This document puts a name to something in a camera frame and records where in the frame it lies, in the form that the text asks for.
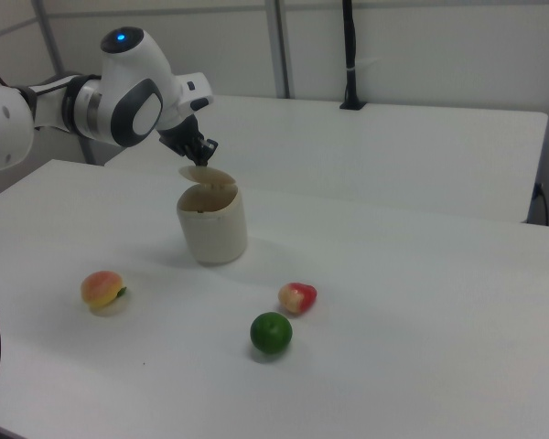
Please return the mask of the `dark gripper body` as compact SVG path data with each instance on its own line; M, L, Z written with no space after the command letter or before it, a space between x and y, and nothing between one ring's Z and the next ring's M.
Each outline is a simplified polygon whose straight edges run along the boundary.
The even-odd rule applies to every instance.
M205 136L199 131L199 123L195 115L188 116L173 128L157 132L163 145L189 160L192 160L197 152L203 151L202 142Z

